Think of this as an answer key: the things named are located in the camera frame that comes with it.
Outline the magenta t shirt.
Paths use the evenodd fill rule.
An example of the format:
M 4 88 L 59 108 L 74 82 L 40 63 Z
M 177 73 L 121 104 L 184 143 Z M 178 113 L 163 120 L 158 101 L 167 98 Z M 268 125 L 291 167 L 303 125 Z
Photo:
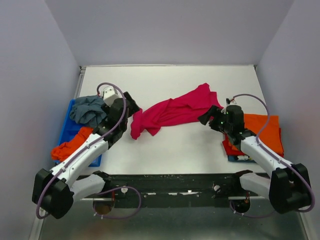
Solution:
M 221 107 L 215 91 L 203 83 L 196 89 L 176 98 L 161 101 L 150 108 L 133 114 L 131 138 L 137 140 L 143 131 L 155 136 L 162 127 L 194 123 L 210 107 Z

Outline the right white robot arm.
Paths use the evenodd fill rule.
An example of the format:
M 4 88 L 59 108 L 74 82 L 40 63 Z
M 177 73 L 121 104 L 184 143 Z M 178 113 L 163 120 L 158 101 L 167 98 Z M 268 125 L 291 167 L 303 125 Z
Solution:
M 244 112 L 238 105 L 220 108 L 213 105 L 198 117 L 203 125 L 225 134 L 238 150 L 251 157 L 269 176 L 243 172 L 230 183 L 230 191 L 241 196 L 250 191 L 269 200 L 279 214 L 290 211 L 308 212 L 315 206 L 307 168 L 292 164 L 269 147 L 245 127 Z

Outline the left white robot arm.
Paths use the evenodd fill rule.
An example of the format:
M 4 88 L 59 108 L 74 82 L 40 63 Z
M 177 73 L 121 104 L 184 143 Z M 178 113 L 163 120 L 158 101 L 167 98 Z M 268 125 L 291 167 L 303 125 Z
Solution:
M 35 175 L 32 202 L 36 204 L 38 219 L 49 215 L 60 219 L 74 202 L 91 195 L 104 198 L 121 189 L 112 185 L 112 178 L 102 171 L 80 178 L 93 160 L 121 139 L 127 130 L 128 119 L 140 109 L 128 92 L 122 93 L 111 105 L 104 104 L 102 108 L 107 117 L 94 128 L 84 143 L 51 170 L 43 168 Z

